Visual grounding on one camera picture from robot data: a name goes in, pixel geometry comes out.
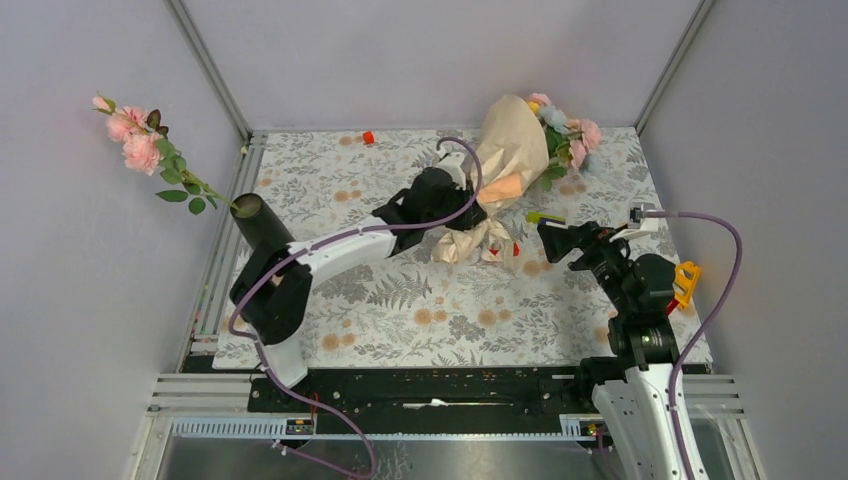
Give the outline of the paper flower bouquet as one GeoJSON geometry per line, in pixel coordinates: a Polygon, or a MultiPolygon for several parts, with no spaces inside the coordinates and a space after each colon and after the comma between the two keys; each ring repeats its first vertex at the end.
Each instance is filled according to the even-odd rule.
{"type": "Polygon", "coordinates": [[[482,164],[477,203],[487,219],[471,230],[448,229],[431,259],[459,264],[478,256],[487,263],[515,263],[518,257],[501,261],[488,252],[491,245],[516,243],[498,215],[531,186],[581,169],[601,140],[594,121],[568,116],[543,93],[503,96],[489,108],[476,149],[482,164]]]}

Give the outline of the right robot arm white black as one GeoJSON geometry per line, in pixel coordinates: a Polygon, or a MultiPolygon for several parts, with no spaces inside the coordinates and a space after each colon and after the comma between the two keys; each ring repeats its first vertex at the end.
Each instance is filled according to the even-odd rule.
{"type": "Polygon", "coordinates": [[[537,226],[546,258],[587,272],[616,312],[607,357],[581,360],[567,389],[583,410],[599,412],[629,479],[705,479],[682,389],[680,352],[668,317],[675,266],[656,254],[631,258],[620,229],[595,222],[537,226]]]}

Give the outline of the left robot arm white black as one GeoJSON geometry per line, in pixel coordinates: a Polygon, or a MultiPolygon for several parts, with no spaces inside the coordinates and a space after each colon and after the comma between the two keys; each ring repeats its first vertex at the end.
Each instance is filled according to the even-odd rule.
{"type": "Polygon", "coordinates": [[[418,245],[433,228],[474,227],[486,214],[472,180],[428,167],[410,187],[346,230],[297,242],[265,200],[254,193],[235,201],[231,216],[251,249],[229,291],[237,317],[251,328],[260,362],[276,380],[272,398],[288,411],[309,401],[310,385],[296,333],[312,288],[362,264],[418,245]]]}

